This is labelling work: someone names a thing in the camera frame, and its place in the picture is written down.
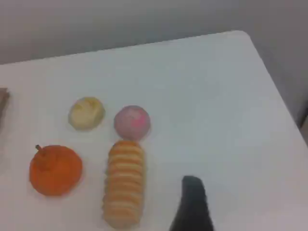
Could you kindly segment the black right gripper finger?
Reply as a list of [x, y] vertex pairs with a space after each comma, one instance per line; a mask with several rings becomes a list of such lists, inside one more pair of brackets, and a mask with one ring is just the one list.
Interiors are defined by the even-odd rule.
[[214, 231], [203, 182], [196, 176], [184, 176], [181, 199], [170, 231]]

